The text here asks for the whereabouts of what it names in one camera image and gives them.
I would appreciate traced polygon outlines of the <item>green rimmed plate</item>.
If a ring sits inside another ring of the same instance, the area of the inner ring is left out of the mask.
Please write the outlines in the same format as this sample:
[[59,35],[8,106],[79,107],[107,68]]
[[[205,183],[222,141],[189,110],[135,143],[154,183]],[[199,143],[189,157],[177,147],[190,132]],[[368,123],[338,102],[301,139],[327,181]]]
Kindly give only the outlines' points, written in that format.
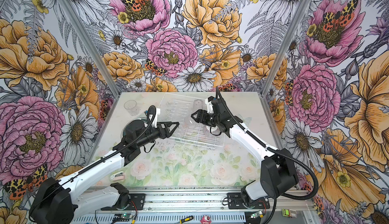
[[122,138],[128,138],[133,141],[138,138],[142,133],[142,137],[151,134],[152,128],[146,129],[149,125],[149,121],[146,118],[137,118],[129,122],[123,129]]

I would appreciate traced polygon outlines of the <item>clear glass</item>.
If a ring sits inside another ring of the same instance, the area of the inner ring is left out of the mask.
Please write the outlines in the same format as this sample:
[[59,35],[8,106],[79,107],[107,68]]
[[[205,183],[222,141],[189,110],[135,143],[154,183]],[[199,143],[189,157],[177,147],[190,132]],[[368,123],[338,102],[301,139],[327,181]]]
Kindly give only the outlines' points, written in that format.
[[197,110],[203,110],[204,109],[204,100],[203,99],[196,99],[193,102],[192,106],[192,112],[196,112]]
[[131,116],[137,116],[139,113],[138,103],[135,100],[129,100],[125,102],[124,108]]

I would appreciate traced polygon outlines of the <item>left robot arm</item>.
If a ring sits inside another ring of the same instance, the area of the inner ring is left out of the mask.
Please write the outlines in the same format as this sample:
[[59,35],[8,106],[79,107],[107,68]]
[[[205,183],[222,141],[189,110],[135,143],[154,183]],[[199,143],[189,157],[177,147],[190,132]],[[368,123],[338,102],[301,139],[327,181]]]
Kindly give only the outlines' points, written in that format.
[[102,208],[126,209],[132,200],[129,190],[113,183],[103,190],[86,193],[110,173],[131,163],[141,147],[172,136],[179,122],[158,122],[156,126],[137,119],[126,125],[121,141],[105,156],[61,179],[48,178],[39,187],[29,211],[37,224],[69,224],[73,219]]

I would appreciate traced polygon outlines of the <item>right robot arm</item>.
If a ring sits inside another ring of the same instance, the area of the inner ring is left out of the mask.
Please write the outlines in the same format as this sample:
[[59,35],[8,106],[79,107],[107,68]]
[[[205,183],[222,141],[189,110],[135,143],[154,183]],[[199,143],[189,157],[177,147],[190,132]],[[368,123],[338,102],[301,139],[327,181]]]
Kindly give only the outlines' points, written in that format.
[[198,109],[191,118],[210,129],[216,128],[221,134],[241,144],[261,162],[260,177],[241,189],[241,198],[250,205],[260,198],[277,199],[287,196],[287,191],[298,182],[298,176],[291,154],[264,142],[254,134],[243,121],[232,114],[222,98],[206,99],[207,109]]

